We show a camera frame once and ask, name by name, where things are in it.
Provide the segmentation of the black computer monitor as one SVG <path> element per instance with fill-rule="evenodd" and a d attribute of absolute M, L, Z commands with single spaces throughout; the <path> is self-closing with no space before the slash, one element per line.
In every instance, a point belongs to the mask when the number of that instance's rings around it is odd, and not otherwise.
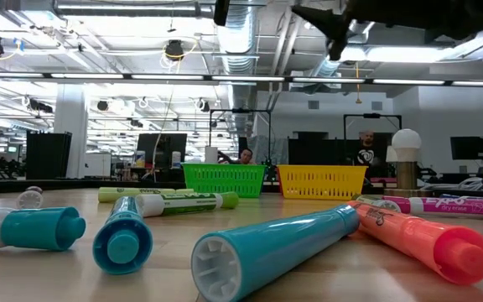
<path fill-rule="evenodd" d="M 453 160 L 482 160 L 483 137 L 451 137 Z"/>

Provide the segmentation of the yellow plastic basket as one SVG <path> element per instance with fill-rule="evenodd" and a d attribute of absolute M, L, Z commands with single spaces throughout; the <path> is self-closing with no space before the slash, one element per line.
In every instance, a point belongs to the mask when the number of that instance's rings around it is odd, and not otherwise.
<path fill-rule="evenodd" d="M 366 166 L 280 164 L 283 197 L 307 200 L 352 200 L 359 195 Z"/>

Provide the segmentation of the teal highlighter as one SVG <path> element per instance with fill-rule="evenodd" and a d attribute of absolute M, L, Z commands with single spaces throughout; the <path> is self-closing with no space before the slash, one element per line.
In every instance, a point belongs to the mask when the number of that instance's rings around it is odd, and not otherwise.
<path fill-rule="evenodd" d="M 143 220 L 143 207 L 135 197 L 123 196 L 112 207 L 92 246 L 96 264 L 109 274 L 138 271 L 148 260 L 153 235 Z"/>
<path fill-rule="evenodd" d="M 195 244 L 191 273 L 208 302 L 238 302 L 360 224 L 352 206 L 210 232 Z"/>

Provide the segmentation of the black partition panel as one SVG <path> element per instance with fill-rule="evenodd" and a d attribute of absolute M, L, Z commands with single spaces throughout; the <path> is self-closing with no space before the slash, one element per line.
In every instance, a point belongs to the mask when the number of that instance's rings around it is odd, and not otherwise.
<path fill-rule="evenodd" d="M 26 179 L 57 180 L 66 177 L 72 133 L 27 133 Z"/>

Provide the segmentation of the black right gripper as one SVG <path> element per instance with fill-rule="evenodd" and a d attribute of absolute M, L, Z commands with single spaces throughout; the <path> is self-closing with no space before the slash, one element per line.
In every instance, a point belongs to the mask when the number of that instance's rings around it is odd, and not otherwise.
<path fill-rule="evenodd" d="M 483 31 L 483 0 L 348 0 L 347 16 L 293 5 L 291 11 L 326 37 L 330 60 L 340 60 L 351 20 L 422 29 L 433 41 L 444 35 L 462 40 Z"/>

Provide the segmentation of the black aluminium table frame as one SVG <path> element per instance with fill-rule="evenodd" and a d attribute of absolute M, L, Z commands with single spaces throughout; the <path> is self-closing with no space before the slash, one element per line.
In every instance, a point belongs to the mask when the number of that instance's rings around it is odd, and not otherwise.
<path fill-rule="evenodd" d="M 127 182 L 108 180 L 0 180 L 0 193 L 20 192 L 30 186 L 38 186 L 42 190 L 70 190 L 70 189 L 98 189 L 100 187 L 128 187 L 128 188 L 167 188 L 185 189 L 181 182 L 150 183 L 150 182 Z M 261 193 L 279 193 L 280 185 L 262 185 Z M 483 197 L 483 191 L 434 189 L 434 196 L 440 195 L 467 195 Z M 362 189 L 365 195 L 380 195 L 384 193 L 383 188 L 366 187 Z"/>

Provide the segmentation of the white bulb brass lamp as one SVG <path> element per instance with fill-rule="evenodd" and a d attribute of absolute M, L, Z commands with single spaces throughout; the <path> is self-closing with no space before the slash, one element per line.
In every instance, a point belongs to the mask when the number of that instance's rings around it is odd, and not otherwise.
<path fill-rule="evenodd" d="M 392 143 L 387 148 L 386 161 L 396 168 L 396 188 L 386 188 L 385 195 L 400 197 L 427 197 L 429 190 L 418 187 L 418 153 L 422 139 L 412 129 L 397 131 L 392 137 Z"/>

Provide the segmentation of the teal Expo marker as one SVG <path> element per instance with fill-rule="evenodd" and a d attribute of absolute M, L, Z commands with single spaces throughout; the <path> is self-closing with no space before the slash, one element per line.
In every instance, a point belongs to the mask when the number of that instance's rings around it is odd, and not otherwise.
<path fill-rule="evenodd" d="M 65 251 L 85 229 L 86 221 L 74 207 L 0 208 L 0 248 Z"/>

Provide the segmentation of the yellow-green highlighter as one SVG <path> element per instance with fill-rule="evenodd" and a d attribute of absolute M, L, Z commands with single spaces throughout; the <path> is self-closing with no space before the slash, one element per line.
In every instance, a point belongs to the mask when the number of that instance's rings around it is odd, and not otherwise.
<path fill-rule="evenodd" d="M 114 203 L 116 200 L 123 196 L 190 194 L 194 192 L 195 191 L 193 189 L 101 187 L 98 190 L 98 202 Z"/>

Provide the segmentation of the green plastic basket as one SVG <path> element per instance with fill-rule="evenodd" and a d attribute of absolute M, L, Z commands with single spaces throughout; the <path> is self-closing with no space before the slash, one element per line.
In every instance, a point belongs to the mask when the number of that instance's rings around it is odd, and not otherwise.
<path fill-rule="evenodd" d="M 188 189 L 198 193 L 236 192 L 241 198 L 261 194 L 265 165 L 258 164 L 182 164 Z"/>

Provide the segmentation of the red Expo marker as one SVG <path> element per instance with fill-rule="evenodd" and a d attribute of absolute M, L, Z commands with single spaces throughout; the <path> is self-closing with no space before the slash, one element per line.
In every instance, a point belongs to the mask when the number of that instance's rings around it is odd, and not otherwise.
<path fill-rule="evenodd" d="M 43 203 L 43 190 L 38 186 L 28 187 L 16 199 L 18 209 L 39 209 Z"/>
<path fill-rule="evenodd" d="M 414 216 L 455 216 L 483 218 L 483 198 L 448 199 L 438 197 L 384 196 L 383 200 L 397 203 L 401 212 Z"/>

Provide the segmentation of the light green Expo marker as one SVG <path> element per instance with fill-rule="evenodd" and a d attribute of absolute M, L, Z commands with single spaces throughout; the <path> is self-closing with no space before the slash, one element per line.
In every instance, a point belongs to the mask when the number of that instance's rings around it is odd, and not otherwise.
<path fill-rule="evenodd" d="M 172 216 L 179 214 L 235 209 L 239 196 L 235 192 L 190 193 L 169 195 L 137 195 L 137 203 L 143 207 L 144 217 Z"/>

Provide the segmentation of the black ceiling device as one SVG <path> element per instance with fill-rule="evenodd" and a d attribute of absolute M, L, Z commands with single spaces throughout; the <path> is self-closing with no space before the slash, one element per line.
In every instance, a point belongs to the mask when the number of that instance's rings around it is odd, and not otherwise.
<path fill-rule="evenodd" d="M 181 61 L 184 58 L 184 48 L 182 41 L 171 39 L 165 45 L 164 56 L 170 61 Z"/>

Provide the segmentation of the black gantry frame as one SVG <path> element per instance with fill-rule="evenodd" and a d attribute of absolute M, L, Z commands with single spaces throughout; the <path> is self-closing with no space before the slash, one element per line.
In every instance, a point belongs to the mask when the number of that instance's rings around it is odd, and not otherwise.
<path fill-rule="evenodd" d="M 342 126 L 343 126 L 343 134 L 342 139 L 345 141 L 347 140 L 347 118 L 348 117 L 358 117 L 363 119 L 380 119 L 385 118 L 388 122 L 390 122 L 396 129 L 400 130 L 403 128 L 403 118 L 401 115 L 387 115 L 387 114 L 380 114 L 380 113 L 362 113 L 362 114 L 344 114 L 342 116 Z M 390 119 L 395 118 L 397 120 L 397 124 L 393 124 Z"/>

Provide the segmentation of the orange highlighter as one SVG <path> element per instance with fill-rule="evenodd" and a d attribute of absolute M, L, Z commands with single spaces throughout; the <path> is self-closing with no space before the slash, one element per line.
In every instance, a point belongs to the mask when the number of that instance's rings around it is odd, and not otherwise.
<path fill-rule="evenodd" d="M 483 236 L 468 227 L 427 221 L 352 200 L 359 230 L 432 269 L 443 279 L 471 285 L 483 279 Z"/>

